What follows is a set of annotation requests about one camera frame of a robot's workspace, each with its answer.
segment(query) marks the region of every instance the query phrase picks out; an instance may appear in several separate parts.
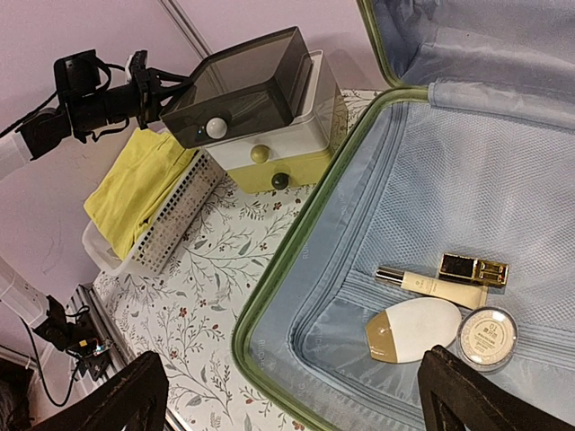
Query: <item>round jar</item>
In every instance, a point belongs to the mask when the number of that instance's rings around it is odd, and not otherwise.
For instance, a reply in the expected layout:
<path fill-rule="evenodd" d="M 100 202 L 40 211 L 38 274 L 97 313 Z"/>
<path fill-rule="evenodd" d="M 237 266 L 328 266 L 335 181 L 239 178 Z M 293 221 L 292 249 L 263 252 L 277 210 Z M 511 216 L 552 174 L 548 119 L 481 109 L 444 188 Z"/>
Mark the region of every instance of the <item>round jar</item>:
<path fill-rule="evenodd" d="M 518 342 L 518 326 L 500 308 L 479 308 L 461 322 L 457 331 L 459 356 L 473 369 L 495 371 L 513 355 Z"/>

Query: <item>yellow cloth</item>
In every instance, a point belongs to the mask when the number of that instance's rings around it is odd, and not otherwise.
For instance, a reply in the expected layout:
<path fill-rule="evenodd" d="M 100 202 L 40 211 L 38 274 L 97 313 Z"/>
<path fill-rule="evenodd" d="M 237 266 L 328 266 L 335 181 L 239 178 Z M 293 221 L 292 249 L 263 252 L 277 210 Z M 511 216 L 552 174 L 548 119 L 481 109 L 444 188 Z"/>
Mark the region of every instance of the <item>yellow cloth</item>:
<path fill-rule="evenodd" d="M 170 133 L 137 129 L 84 209 L 120 259 L 125 259 L 197 150 Z"/>

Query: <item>smoked plastic lid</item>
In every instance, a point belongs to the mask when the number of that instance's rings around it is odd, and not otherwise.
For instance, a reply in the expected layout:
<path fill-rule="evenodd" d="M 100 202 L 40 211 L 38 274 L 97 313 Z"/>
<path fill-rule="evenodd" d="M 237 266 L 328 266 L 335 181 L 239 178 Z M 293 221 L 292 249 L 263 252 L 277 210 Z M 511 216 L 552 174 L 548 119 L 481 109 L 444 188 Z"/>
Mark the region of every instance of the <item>smoked plastic lid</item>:
<path fill-rule="evenodd" d="M 205 58 L 160 117 L 185 148 L 283 128 L 299 113 L 312 60 L 297 27 Z"/>

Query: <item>floral tablecloth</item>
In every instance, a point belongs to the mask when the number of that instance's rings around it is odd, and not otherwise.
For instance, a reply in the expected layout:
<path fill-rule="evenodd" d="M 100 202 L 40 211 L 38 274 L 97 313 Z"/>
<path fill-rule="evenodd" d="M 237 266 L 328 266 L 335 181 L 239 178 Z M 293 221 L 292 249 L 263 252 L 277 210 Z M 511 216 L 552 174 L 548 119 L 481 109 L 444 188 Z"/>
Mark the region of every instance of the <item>floral tablecloth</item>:
<path fill-rule="evenodd" d="M 346 91 L 349 126 L 376 96 Z M 216 188 L 160 277 L 110 277 L 94 288 L 128 346 L 154 350 L 170 381 L 169 406 L 194 431 L 304 430 L 235 368 L 238 314 L 312 186 L 247 195 Z"/>

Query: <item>suitcase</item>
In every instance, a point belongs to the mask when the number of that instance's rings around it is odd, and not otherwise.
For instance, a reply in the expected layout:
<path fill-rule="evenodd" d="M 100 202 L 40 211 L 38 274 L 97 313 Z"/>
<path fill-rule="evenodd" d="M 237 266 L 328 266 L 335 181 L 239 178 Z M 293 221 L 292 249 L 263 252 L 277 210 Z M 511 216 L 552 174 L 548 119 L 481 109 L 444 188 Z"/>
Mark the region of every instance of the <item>suitcase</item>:
<path fill-rule="evenodd" d="M 393 89 L 353 128 L 243 309 L 237 366 L 314 429 L 424 429 L 420 363 L 374 361 L 365 332 L 418 295 L 373 274 L 435 277 L 444 252 L 485 257 L 509 264 L 487 304 L 519 332 L 486 375 L 575 424 L 575 5 L 358 5 Z"/>

